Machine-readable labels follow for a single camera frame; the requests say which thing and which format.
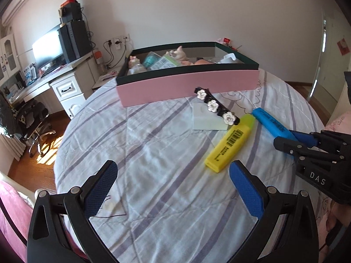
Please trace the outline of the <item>blue highlighter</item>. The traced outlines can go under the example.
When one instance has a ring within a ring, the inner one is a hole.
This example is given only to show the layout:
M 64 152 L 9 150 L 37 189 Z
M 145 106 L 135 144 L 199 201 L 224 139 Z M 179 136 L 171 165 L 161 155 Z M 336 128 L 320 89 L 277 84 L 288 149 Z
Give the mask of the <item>blue highlighter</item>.
M 297 138 L 283 124 L 262 108 L 259 107 L 254 109 L 252 115 L 271 133 L 274 138 L 282 137 L 297 141 Z

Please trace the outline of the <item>yellow highlighter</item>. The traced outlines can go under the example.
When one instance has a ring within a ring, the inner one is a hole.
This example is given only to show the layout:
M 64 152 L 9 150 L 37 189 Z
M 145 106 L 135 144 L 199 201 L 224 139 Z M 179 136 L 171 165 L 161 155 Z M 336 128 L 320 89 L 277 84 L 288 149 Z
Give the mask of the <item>yellow highlighter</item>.
M 205 159 L 205 166 L 220 173 L 234 159 L 249 138 L 255 117 L 246 114 L 238 125 L 233 125 Z

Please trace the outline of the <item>black hair clip white flowers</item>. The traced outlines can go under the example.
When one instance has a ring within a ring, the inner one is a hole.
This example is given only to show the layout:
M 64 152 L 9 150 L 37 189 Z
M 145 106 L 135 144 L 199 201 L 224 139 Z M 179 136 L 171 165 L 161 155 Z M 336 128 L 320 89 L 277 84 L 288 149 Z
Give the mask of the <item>black hair clip white flowers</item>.
M 215 113 L 217 116 L 222 117 L 223 121 L 228 126 L 238 125 L 240 118 L 228 110 L 219 100 L 217 100 L 209 91 L 202 87 L 196 87 L 194 90 L 196 97 L 206 103 L 207 109 Z

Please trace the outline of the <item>rose gold tumbler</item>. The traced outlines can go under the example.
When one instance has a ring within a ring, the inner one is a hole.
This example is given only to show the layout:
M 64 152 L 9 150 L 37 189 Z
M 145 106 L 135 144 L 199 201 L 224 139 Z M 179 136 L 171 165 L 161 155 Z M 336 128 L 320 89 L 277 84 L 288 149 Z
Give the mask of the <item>rose gold tumbler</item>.
M 205 60 L 205 59 L 199 59 L 195 62 L 195 65 L 210 65 L 212 62 Z

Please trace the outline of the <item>clear box with blue cloth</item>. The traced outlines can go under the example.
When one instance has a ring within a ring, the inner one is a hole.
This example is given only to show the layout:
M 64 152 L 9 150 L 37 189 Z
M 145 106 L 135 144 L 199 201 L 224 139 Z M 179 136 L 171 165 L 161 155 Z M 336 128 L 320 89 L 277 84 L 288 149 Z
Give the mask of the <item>clear box with blue cloth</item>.
M 151 71 L 167 69 L 167 68 L 175 68 L 182 66 L 181 62 L 174 59 L 172 56 L 164 55 L 160 59 L 156 61 L 149 69 Z

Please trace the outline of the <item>pink white block figure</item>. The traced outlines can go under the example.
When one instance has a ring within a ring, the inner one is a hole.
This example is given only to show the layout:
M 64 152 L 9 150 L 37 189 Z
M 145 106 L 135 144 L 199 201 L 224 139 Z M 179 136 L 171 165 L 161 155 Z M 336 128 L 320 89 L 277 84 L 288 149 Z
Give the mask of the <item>pink white block figure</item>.
M 129 56 L 129 69 L 140 64 L 140 60 L 136 56 Z

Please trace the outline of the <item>pink block donut figure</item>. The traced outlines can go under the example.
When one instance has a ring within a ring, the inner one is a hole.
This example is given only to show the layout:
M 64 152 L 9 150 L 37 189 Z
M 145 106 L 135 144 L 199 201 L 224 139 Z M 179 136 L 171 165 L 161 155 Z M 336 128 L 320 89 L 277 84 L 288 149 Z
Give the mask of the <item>pink block donut figure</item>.
M 188 60 L 183 60 L 183 61 L 181 61 L 181 64 L 182 64 L 183 66 L 193 66 L 193 65 L 196 65 L 196 63 L 192 63 L 192 62 L 190 62 L 190 61 L 188 61 Z

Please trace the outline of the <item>teal toy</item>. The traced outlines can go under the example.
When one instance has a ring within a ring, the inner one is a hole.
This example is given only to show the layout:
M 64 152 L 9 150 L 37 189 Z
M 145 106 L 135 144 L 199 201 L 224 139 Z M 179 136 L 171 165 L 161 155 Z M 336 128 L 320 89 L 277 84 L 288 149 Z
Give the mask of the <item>teal toy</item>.
M 161 56 L 158 55 L 155 52 L 149 52 L 146 56 L 146 58 L 144 59 L 142 65 L 146 68 L 146 69 L 150 69 L 157 61 L 159 61 L 161 59 Z

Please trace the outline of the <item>pink bedding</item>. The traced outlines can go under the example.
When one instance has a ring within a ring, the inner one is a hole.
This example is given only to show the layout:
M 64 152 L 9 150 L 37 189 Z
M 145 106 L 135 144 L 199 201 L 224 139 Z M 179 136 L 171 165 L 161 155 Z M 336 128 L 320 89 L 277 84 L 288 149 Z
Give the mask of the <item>pink bedding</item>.
M 89 262 L 64 227 L 65 194 L 16 184 L 1 174 L 1 262 Z

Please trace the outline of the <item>striped quilted table cover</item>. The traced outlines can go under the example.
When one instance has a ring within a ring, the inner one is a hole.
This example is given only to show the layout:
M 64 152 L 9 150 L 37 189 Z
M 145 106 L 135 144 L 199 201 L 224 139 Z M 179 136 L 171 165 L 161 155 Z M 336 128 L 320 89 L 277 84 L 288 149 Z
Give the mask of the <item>striped quilted table cover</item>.
M 262 107 L 290 130 L 324 129 L 307 100 L 263 69 L 255 90 L 214 95 L 240 117 Z M 106 160 L 117 163 L 117 181 L 90 222 L 119 262 L 227 262 L 255 225 L 228 167 L 215 173 L 204 164 L 226 132 L 194 130 L 195 104 L 206 108 L 196 97 L 124 108 L 112 79 L 67 126 L 54 164 L 58 193 Z M 295 176 L 293 158 L 259 122 L 236 159 L 280 192 L 307 190 L 320 214 L 323 196 Z

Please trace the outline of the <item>red toy storage box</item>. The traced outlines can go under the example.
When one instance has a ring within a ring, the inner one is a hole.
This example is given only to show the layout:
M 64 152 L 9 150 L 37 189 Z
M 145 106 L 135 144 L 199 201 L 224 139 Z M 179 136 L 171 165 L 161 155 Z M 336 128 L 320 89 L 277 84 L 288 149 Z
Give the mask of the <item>red toy storage box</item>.
M 218 39 L 217 42 L 219 44 L 227 46 L 227 47 L 229 47 L 229 48 L 231 48 L 232 50 L 235 50 L 235 51 L 238 51 L 238 49 L 241 48 L 241 45 L 240 46 L 234 46 L 232 40 L 229 39 L 229 38 L 226 38 L 226 37 Z

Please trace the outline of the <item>black office chair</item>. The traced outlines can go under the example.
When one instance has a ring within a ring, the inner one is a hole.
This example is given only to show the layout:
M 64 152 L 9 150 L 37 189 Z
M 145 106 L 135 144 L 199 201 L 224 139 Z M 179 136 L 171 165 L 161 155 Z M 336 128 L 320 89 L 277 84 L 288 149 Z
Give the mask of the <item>black office chair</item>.
M 1 93 L 1 134 L 6 137 L 18 137 L 23 144 L 31 141 L 29 156 L 33 157 L 32 149 L 37 147 L 37 153 L 43 157 L 48 149 L 43 148 L 43 141 L 56 131 L 48 121 L 49 111 L 41 102 L 32 99 L 22 107 L 14 108 L 4 93 Z

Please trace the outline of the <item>white desk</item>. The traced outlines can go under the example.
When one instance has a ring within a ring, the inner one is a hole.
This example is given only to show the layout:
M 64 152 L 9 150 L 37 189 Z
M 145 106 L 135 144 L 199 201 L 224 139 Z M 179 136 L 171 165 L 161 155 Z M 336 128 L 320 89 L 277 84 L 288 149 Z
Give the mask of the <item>white desk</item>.
M 84 102 L 93 94 L 93 86 L 100 77 L 96 60 L 92 53 L 88 53 L 62 68 L 37 79 L 33 84 L 21 89 L 9 102 L 17 105 L 28 102 L 48 90 L 52 90 L 55 97 L 65 110 L 69 118 L 75 117 Z

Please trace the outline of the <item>white glass-door cabinet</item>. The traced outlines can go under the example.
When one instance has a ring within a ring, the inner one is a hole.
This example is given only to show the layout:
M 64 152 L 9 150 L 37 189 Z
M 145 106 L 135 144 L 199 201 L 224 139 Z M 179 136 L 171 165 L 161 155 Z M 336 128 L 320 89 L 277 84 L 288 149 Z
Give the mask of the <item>white glass-door cabinet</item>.
M 1 38 L 0 54 L 1 85 L 4 85 L 12 76 L 21 70 L 13 34 Z

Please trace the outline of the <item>black computer tower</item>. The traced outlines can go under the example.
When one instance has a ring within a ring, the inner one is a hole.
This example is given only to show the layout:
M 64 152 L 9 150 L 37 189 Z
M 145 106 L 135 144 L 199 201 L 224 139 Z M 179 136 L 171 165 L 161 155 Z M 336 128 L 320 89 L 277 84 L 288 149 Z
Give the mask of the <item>black computer tower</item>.
M 85 56 L 92 50 L 83 20 L 66 23 L 58 29 L 58 36 L 67 63 Z

